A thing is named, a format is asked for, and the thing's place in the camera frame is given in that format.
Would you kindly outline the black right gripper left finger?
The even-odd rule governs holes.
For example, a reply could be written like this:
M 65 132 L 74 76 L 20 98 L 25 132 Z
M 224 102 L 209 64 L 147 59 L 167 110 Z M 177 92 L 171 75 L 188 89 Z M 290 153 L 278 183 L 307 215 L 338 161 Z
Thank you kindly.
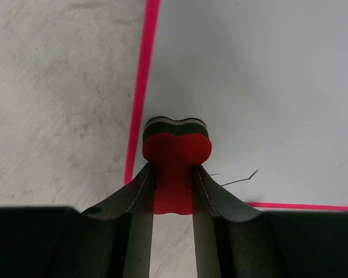
M 0 277 L 148 277 L 154 190 L 147 164 L 83 212 L 0 207 Z

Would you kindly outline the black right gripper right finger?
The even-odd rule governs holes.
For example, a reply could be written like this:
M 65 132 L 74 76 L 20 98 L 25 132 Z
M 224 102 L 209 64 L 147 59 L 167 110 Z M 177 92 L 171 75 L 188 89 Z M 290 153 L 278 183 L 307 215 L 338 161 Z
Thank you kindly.
M 348 212 L 260 211 L 201 166 L 191 193 L 199 277 L 348 277 Z

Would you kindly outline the red whiteboard eraser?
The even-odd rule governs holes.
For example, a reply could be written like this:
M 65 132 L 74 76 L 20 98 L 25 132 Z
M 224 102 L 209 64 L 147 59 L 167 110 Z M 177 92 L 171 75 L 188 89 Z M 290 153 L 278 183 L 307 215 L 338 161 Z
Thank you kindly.
M 143 130 L 142 154 L 155 171 L 154 214 L 190 215 L 192 170 L 212 151 L 206 124 L 197 118 L 151 118 Z

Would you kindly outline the pink framed whiteboard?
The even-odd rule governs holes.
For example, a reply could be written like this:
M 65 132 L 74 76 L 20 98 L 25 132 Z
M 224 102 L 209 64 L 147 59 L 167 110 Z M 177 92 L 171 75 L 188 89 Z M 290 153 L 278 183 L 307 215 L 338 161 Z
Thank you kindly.
M 147 1 L 127 182 L 155 116 L 201 119 L 254 206 L 348 208 L 348 1 Z

